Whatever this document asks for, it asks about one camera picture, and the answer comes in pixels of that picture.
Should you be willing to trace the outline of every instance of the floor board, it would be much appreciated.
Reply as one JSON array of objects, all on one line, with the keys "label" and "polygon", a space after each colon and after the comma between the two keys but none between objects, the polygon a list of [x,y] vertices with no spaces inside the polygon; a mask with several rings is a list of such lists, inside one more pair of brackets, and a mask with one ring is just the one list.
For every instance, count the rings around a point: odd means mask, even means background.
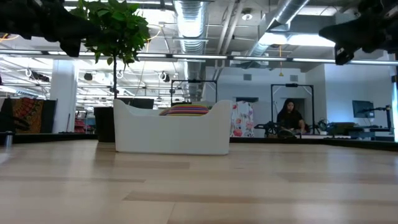
[{"label": "floor board", "polygon": [[122,154],[96,141],[0,147],[0,223],[393,224],[398,154],[231,144],[227,156]]}]

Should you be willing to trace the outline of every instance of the ceiling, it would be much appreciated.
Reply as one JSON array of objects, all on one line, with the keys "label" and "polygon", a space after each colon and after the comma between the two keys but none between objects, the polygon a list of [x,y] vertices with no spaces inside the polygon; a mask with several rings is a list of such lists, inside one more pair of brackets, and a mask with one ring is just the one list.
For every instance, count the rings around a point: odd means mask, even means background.
[{"label": "ceiling", "polygon": [[[223,28],[223,13],[228,8],[232,0],[215,0],[210,3],[207,13],[207,27],[206,27],[206,54],[214,54],[220,39],[221,30]],[[276,8],[277,0],[247,0],[244,1],[244,8],[250,8],[252,19],[245,21],[241,18],[238,20],[238,25],[234,30],[234,39],[228,46],[227,54],[231,52],[244,52],[249,50],[258,37],[257,27],[260,23],[263,14]],[[301,14],[319,15],[323,16],[333,15],[337,9],[350,4],[350,1],[310,1],[310,3],[300,11]],[[173,11],[160,11],[145,9],[142,10],[144,17],[150,24],[150,32],[153,37],[150,44],[147,45],[145,52],[156,53],[180,53],[180,42],[173,40],[173,37],[178,37],[178,30],[176,26],[175,13]],[[18,49],[18,50],[60,50],[58,43],[50,43],[43,38],[33,37],[32,40],[25,40],[18,37],[13,40],[5,40],[0,42],[0,49]],[[332,58],[333,49],[331,47],[308,47],[296,45],[283,45],[279,48],[268,48],[267,52],[270,56],[291,56],[303,58]],[[372,55],[364,55],[363,58],[374,58]],[[112,68],[106,64],[105,60],[100,60],[95,64],[94,60],[78,60],[74,59],[75,64],[81,69],[79,76],[79,85],[98,85],[104,84],[102,81],[86,81],[84,74],[86,72],[96,73],[111,73]],[[269,68],[279,67],[279,62],[270,62]],[[314,64],[307,63],[286,63],[284,67],[300,68],[302,70],[311,69]],[[52,59],[51,58],[23,58],[23,57],[0,57],[0,73],[4,83],[41,83],[37,80],[32,80],[25,74],[25,69],[38,71],[49,78],[52,75]],[[118,70],[123,70],[122,63],[118,63]],[[123,73],[123,77],[118,79],[118,84],[121,86],[131,85],[132,88],[125,88],[125,95],[154,95],[165,96],[169,95],[166,88],[170,87],[169,83],[164,83],[159,80],[159,74],[162,72],[168,73],[173,79],[185,79],[184,63],[181,61],[175,62],[136,62],[127,68]],[[159,88],[165,87],[163,90],[138,90],[136,86],[157,86]],[[24,87],[26,90],[36,91],[42,95],[48,96],[45,93],[49,92],[49,87]],[[79,88],[79,95],[111,95],[106,88]],[[168,103],[169,99],[164,98],[163,103]]]}]

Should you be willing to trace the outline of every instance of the black frame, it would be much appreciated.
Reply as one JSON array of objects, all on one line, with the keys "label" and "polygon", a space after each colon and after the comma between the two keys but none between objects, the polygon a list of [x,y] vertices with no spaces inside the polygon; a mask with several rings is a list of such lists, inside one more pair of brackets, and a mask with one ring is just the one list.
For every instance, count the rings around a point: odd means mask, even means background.
[{"label": "black frame", "polygon": [[311,101],[312,101],[312,133],[315,134],[315,109],[314,109],[314,95],[313,95],[313,85],[300,85],[296,83],[286,83],[286,84],[271,84],[271,121],[274,122],[274,86],[284,86],[290,88],[310,87],[311,88]]},{"label": "black frame", "polygon": [[187,82],[187,83],[214,83],[216,84],[216,103],[218,101],[218,85],[216,80],[172,80],[171,89],[170,89],[170,102],[173,105],[173,83],[175,82]]}]

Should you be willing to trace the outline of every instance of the pillar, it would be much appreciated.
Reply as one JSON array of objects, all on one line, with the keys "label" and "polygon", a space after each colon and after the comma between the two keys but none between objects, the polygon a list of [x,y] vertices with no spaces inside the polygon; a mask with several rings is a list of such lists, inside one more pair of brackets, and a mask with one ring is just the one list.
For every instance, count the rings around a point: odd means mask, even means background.
[{"label": "pillar", "polygon": [[[388,60],[398,60],[398,55],[387,55]],[[394,127],[394,140],[398,142],[398,74],[397,67],[390,66],[390,76],[391,76],[391,88],[392,88],[392,102],[391,102],[391,115],[392,115],[392,125]]]},{"label": "pillar", "polygon": [[50,100],[57,100],[53,133],[75,130],[78,74],[73,60],[53,61]]}]

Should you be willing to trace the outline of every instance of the white sofa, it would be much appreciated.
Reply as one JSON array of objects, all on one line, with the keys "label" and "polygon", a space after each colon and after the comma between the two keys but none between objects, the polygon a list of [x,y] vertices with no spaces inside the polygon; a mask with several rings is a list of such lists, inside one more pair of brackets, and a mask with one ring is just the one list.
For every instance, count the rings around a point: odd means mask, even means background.
[{"label": "white sofa", "polygon": [[229,152],[232,102],[219,101],[203,116],[159,116],[113,101],[118,152],[225,155]]}]

